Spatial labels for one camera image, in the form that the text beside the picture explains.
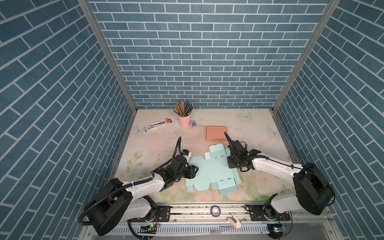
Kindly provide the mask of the orange paper box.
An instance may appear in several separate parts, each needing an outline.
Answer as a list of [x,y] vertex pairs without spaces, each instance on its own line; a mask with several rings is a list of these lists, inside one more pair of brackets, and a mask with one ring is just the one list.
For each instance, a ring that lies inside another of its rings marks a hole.
[[206,141],[223,143],[227,141],[225,136],[227,127],[225,126],[206,126]]

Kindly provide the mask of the light blue paper box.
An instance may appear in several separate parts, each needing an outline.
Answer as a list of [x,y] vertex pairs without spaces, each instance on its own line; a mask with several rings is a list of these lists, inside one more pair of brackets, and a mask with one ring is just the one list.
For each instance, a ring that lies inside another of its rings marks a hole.
[[203,157],[192,157],[190,165],[199,170],[193,179],[186,179],[188,191],[206,191],[211,188],[219,190],[221,195],[237,192],[237,186],[242,181],[238,170],[229,168],[227,157],[230,155],[230,150],[220,143],[210,146]]

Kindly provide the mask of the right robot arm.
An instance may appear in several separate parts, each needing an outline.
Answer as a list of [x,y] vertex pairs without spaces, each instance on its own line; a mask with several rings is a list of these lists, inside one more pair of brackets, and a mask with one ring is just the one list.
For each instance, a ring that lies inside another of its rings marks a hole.
[[248,151],[245,142],[233,141],[227,133],[224,135],[229,143],[229,168],[241,172],[266,172],[294,186],[292,192],[273,194],[264,203],[262,212],[268,220],[273,221],[285,212],[300,210],[318,216],[335,202],[335,190],[317,165],[293,164],[269,157],[259,150]]

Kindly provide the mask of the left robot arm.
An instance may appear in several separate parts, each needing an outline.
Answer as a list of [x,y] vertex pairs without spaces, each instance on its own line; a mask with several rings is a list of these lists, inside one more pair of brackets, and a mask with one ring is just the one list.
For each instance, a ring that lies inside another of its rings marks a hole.
[[150,221],[157,215],[158,206],[149,195],[164,191],[183,178],[193,179],[198,171],[186,156],[177,155],[151,171],[147,178],[133,182],[114,178],[87,203],[78,224],[92,225],[99,236],[104,236],[122,221]]

